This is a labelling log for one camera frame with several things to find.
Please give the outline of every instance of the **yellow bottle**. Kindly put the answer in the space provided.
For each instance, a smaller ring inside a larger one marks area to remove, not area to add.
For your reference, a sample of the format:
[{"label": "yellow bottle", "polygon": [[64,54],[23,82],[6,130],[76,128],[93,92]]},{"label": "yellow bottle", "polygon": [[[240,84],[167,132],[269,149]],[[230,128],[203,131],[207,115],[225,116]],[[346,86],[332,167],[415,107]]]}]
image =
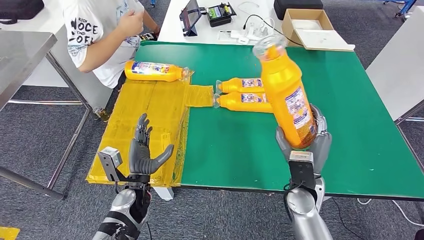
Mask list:
[{"label": "yellow bottle", "polygon": [[287,41],[272,35],[260,40],[253,53],[262,65],[261,79],[285,138],[295,149],[308,147],[317,134],[300,68],[286,52]]},{"label": "yellow bottle", "polygon": [[227,108],[238,112],[272,113],[273,108],[267,102],[264,92],[230,92],[226,95],[213,95],[214,108]]},{"label": "yellow bottle", "polygon": [[190,76],[187,67],[145,61],[127,61],[124,70],[126,77],[131,80],[173,82]]},{"label": "yellow bottle", "polygon": [[216,93],[258,93],[264,92],[264,86],[260,78],[234,77],[228,81],[216,81]]}]

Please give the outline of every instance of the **bottle label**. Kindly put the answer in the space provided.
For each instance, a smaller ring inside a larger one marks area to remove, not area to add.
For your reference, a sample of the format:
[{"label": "bottle label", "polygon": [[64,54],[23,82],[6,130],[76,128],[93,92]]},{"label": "bottle label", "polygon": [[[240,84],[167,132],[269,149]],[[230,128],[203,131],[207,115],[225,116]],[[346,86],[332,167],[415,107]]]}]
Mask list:
[{"label": "bottle label", "polygon": [[267,96],[265,93],[262,94],[256,94],[256,93],[242,93],[241,94],[241,102],[242,103],[268,103],[267,102]]},{"label": "bottle label", "polygon": [[262,80],[260,78],[244,78],[241,80],[241,86],[243,86],[243,88],[262,88],[263,85]]},{"label": "bottle label", "polygon": [[305,95],[302,88],[299,87],[285,98],[288,112],[293,116],[293,123],[296,129],[300,129],[311,120],[308,106],[305,105]]},{"label": "bottle label", "polygon": [[171,66],[170,64],[164,64],[164,63],[135,61],[132,64],[131,71],[134,74],[164,75],[169,72],[170,66]]}]

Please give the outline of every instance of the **cable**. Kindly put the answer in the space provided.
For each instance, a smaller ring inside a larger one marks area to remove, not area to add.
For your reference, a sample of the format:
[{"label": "cable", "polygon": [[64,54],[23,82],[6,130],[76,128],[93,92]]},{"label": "cable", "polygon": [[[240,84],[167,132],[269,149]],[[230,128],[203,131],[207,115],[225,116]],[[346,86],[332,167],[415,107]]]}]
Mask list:
[{"label": "cable", "polygon": [[300,184],[298,184],[297,186],[294,186],[294,187],[289,187],[290,186],[290,184],[292,184],[291,183],[291,179],[290,179],[290,182],[289,183],[287,183],[286,185],[284,185],[284,187],[282,188],[283,190],[284,190],[284,193],[283,193],[283,195],[282,195],[282,199],[283,199],[283,202],[284,202],[284,208],[285,208],[285,212],[287,213],[287,216],[288,216],[288,219],[290,220],[290,222],[292,222],[293,220],[292,220],[292,215],[290,215],[290,210],[289,210],[289,205],[288,205],[288,203],[287,203],[287,195],[289,194],[289,192],[291,191],[291,190],[294,190],[294,189],[297,189],[298,187],[300,187],[300,186],[302,186],[302,184],[304,183],[303,181],[300,183]]},{"label": "cable", "polygon": [[266,22],[261,16],[259,16],[259,15],[256,15],[256,14],[251,14],[251,15],[249,15],[248,17],[247,17],[247,19],[246,19],[246,22],[244,22],[244,25],[243,25],[243,30],[245,30],[246,29],[246,24],[248,23],[248,20],[249,20],[249,18],[250,17],[252,17],[252,16],[255,16],[255,17],[258,17],[258,18],[260,18],[266,25],[268,25],[268,26],[270,26],[272,29],[274,29],[274,31],[276,31],[277,33],[279,33],[279,34],[281,34],[281,35],[283,35],[287,40],[289,40],[290,42],[292,42],[292,43],[294,43],[294,44],[297,44],[297,45],[299,45],[299,46],[302,46],[303,47],[303,44],[300,44],[300,43],[298,43],[298,42],[295,42],[295,41],[293,41],[293,40],[291,40],[290,38],[288,38],[286,35],[284,35],[282,32],[280,32],[280,31],[278,31],[277,29],[275,29],[273,26],[271,26],[268,22]]},{"label": "cable", "polygon": [[119,191],[118,191],[118,182],[117,181],[115,181],[115,192],[116,192],[116,194],[119,194]]},{"label": "cable", "polygon": [[266,20],[268,20],[269,19],[269,21],[271,22],[271,28],[274,30],[275,29],[275,25],[276,25],[276,22],[274,21],[274,19],[272,18],[272,17],[267,17],[267,18],[264,18],[263,19],[263,24],[261,24],[260,26],[259,26],[259,28],[261,29],[261,28],[264,28],[265,27],[265,24],[264,23],[266,23],[267,21]]},{"label": "cable", "polygon": [[150,231],[149,222],[146,221],[146,224],[147,224],[148,234],[150,235],[150,240],[152,240],[152,232]]},{"label": "cable", "polygon": [[356,199],[357,201],[358,201],[358,203],[360,203],[360,204],[362,204],[362,205],[367,205],[367,204],[369,204],[370,202],[371,202],[371,198],[368,200],[368,201],[366,201],[366,202],[361,202],[360,200],[359,200],[359,198],[357,198]]},{"label": "cable", "polygon": [[416,223],[416,222],[411,221],[411,220],[410,220],[410,219],[409,219],[409,218],[405,215],[404,211],[402,210],[402,208],[399,206],[399,204],[398,204],[395,200],[392,200],[392,202],[396,205],[396,207],[400,210],[400,212],[402,213],[402,215],[405,217],[405,219],[406,219],[408,222],[410,222],[411,224],[416,225],[416,226],[424,227],[424,224],[419,224],[419,223]]},{"label": "cable", "polygon": [[[361,201],[359,201],[359,198],[357,198],[356,199],[360,204],[362,204],[362,205],[367,205],[367,204],[369,204],[370,202],[371,202],[371,200],[372,200],[372,198],[370,198],[368,201],[366,201],[366,202],[361,202]],[[402,213],[402,215],[403,215],[403,217],[409,222],[409,223],[411,223],[411,224],[413,224],[413,225],[415,225],[415,226],[420,226],[420,227],[424,227],[424,224],[420,224],[420,223],[416,223],[416,222],[413,222],[413,221],[411,221],[408,217],[407,217],[407,215],[405,214],[405,212],[404,212],[404,210],[402,210],[402,208],[401,208],[401,206],[399,206],[399,204],[395,201],[395,200],[392,200],[392,202],[396,205],[396,207],[399,209],[399,211]]]},{"label": "cable", "polygon": [[254,2],[252,2],[252,1],[244,1],[244,2],[240,3],[240,4],[237,6],[238,10],[242,11],[243,13],[245,13],[245,14],[247,14],[247,15],[249,15],[250,13],[248,13],[248,12],[246,12],[246,11],[244,11],[244,10],[242,10],[242,9],[240,8],[240,6],[241,6],[241,5],[243,5],[243,4],[253,4],[253,5],[255,5],[257,8],[259,8],[259,5],[258,5],[258,4],[256,4],[256,3],[254,3]]},{"label": "cable", "polygon": [[360,237],[358,234],[356,234],[354,231],[350,230],[350,229],[349,229],[349,228],[345,225],[345,222],[343,222],[342,213],[340,212],[339,204],[336,202],[336,200],[334,199],[334,197],[332,197],[331,199],[334,201],[335,205],[337,206],[337,209],[338,209],[338,216],[340,217],[340,221],[341,221],[341,224],[343,225],[343,227],[344,227],[345,229],[347,229],[349,232],[353,233],[353,234],[354,234],[355,236],[357,236],[359,239],[361,239],[361,240],[365,240],[364,238]]}]

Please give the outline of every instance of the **bottle cap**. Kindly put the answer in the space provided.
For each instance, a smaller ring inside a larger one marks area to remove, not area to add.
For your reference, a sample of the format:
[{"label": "bottle cap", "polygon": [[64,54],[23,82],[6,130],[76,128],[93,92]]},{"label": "bottle cap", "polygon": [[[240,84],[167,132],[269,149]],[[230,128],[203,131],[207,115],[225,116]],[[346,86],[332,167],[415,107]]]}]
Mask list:
[{"label": "bottle cap", "polygon": [[220,97],[221,97],[221,95],[219,95],[218,93],[215,93],[213,95],[213,98],[212,98],[213,108],[217,109],[221,106]]},{"label": "bottle cap", "polygon": [[183,82],[189,83],[190,82],[190,76],[191,76],[190,69],[188,67],[184,67],[182,69],[181,76],[180,76],[181,80]]},{"label": "bottle cap", "polygon": [[253,54],[261,61],[273,60],[285,54],[287,43],[283,36],[267,36],[253,46]]},{"label": "bottle cap", "polygon": [[223,93],[223,82],[222,81],[216,80],[215,92],[217,94],[222,94]]}]

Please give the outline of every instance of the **yellow tape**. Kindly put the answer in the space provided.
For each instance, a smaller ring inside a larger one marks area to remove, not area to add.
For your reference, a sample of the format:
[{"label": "yellow tape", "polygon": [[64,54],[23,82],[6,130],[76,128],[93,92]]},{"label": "yellow tape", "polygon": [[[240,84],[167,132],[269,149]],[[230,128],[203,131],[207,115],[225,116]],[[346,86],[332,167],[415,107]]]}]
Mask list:
[{"label": "yellow tape", "polygon": [[[174,153],[159,170],[152,174],[153,187],[173,187],[181,184],[186,152],[189,111],[187,106],[212,106],[213,86],[190,85],[183,81],[134,81],[127,79],[116,100],[98,150],[113,147],[120,151],[122,164],[118,167],[129,174],[128,153],[134,138],[136,123],[147,113],[153,130],[150,135],[150,157],[156,158],[169,144]],[[86,180],[89,183],[112,184],[96,155]]]},{"label": "yellow tape", "polygon": [[0,226],[0,239],[15,240],[19,234],[19,228]]},{"label": "yellow tape", "polygon": [[212,107],[213,97],[213,86],[190,85],[185,95],[185,105],[187,107]]}]

